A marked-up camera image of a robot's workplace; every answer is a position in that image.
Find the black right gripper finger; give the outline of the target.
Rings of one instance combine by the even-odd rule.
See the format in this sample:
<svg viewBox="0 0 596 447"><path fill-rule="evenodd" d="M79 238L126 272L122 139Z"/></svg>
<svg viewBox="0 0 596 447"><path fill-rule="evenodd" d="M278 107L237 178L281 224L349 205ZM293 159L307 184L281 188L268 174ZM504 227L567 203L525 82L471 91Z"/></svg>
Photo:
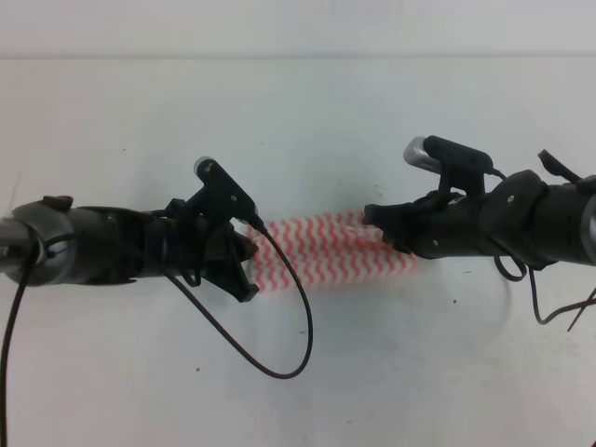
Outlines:
<svg viewBox="0 0 596 447"><path fill-rule="evenodd" d="M410 217L412 205L410 203L387 206L369 204L364 207L363 212L363 224L376 228L393 228Z"/></svg>
<svg viewBox="0 0 596 447"><path fill-rule="evenodd" d="M411 254L413 252L411 232L407 227L397 226L382 230L382 241L393 250Z"/></svg>

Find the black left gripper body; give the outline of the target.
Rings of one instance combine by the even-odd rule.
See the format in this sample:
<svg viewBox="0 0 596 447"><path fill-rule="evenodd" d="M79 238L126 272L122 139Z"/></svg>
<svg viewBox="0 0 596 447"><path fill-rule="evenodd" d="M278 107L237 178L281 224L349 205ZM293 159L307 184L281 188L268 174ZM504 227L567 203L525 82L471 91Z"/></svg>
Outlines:
<svg viewBox="0 0 596 447"><path fill-rule="evenodd" d="M205 197L173 199L163 210L134 213L135 278L155 278L161 266L191 287L207 280L217 287L233 285L232 215Z"/></svg>

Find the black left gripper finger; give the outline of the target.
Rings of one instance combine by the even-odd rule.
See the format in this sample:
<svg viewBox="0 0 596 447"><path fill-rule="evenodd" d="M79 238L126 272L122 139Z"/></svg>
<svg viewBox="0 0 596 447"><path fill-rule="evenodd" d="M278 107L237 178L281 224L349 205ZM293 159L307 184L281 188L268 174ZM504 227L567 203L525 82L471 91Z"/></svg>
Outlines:
<svg viewBox="0 0 596 447"><path fill-rule="evenodd" d="M230 264L241 268L244 262L250 261L258 251L257 245L249 238L241 235L234 228L230 230Z"/></svg>
<svg viewBox="0 0 596 447"><path fill-rule="evenodd" d="M218 261L211 264L209 282L229 293L239 303L251 301L259 291L259 287L248 280L242 264L238 261Z"/></svg>

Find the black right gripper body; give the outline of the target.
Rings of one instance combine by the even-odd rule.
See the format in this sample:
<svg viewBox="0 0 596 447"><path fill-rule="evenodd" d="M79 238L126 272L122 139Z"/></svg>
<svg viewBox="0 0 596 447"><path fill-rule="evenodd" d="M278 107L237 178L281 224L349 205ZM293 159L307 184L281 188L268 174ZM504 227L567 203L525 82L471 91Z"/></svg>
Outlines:
<svg viewBox="0 0 596 447"><path fill-rule="evenodd" d="M494 243L480 229L483 198L432 191L410 204L406 246L425 259L494 254Z"/></svg>

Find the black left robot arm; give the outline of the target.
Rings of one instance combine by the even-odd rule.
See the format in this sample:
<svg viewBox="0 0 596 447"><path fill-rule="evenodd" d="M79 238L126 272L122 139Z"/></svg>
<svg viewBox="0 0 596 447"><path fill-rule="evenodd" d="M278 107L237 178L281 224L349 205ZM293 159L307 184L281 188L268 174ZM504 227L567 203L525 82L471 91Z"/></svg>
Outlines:
<svg viewBox="0 0 596 447"><path fill-rule="evenodd" d="M198 213L183 220L185 202L163 210L74 207L69 196L22 205L1 222L1 270L19 281L32 251L38 258L30 285L124 285L156 278L166 268L196 287L203 280L239 302L258 292L243 268L256 245L231 223L210 223Z"/></svg>

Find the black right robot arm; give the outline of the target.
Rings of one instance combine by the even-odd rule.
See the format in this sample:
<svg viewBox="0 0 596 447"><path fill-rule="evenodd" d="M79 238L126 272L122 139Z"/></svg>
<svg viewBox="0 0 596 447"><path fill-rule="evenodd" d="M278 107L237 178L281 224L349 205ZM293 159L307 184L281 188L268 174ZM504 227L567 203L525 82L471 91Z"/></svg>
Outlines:
<svg viewBox="0 0 596 447"><path fill-rule="evenodd" d="M449 169L414 202L368 205L363 222L394 250L425 259L509 256L542 270L558 262L595 263L595 179L580 178L548 151L543 167L565 180L547 184L531 170L484 188L484 175Z"/></svg>

